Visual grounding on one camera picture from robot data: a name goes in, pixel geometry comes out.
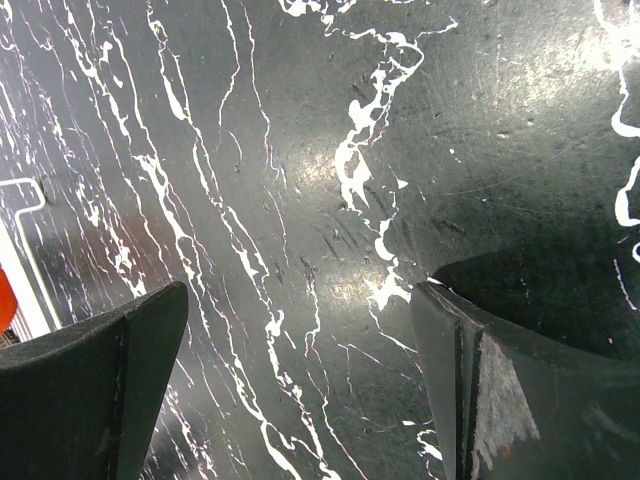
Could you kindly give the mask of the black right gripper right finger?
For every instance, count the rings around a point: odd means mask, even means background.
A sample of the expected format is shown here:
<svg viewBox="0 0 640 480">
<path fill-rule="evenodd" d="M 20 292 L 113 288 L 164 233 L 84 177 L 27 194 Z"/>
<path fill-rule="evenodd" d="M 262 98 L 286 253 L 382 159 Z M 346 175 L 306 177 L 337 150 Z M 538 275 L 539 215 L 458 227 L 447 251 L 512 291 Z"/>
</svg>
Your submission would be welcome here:
<svg viewBox="0 0 640 480">
<path fill-rule="evenodd" d="M 639 367 L 563 345 L 438 284 L 411 319 L 449 479 L 635 479 Z"/>
</svg>

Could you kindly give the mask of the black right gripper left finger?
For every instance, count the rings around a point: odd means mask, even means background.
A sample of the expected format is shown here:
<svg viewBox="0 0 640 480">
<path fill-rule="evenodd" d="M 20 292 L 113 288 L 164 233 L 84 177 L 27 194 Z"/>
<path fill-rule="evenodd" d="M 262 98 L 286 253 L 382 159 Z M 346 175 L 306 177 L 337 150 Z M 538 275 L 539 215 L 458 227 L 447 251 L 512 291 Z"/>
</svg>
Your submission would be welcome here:
<svg viewBox="0 0 640 480">
<path fill-rule="evenodd" d="M 2 478 L 139 478 L 188 314 L 173 282 L 3 349 Z"/>
</svg>

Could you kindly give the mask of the orange plastic bowl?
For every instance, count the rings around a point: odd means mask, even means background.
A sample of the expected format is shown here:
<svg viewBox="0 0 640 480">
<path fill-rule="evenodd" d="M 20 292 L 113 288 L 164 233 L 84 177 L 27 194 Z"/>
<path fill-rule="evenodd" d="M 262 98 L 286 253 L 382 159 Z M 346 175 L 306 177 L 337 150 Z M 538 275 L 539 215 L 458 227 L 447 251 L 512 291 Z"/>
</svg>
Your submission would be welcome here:
<svg viewBox="0 0 640 480">
<path fill-rule="evenodd" d="M 18 309 L 18 302 L 9 279 L 0 269 L 0 333 L 3 334 L 11 325 Z"/>
</svg>

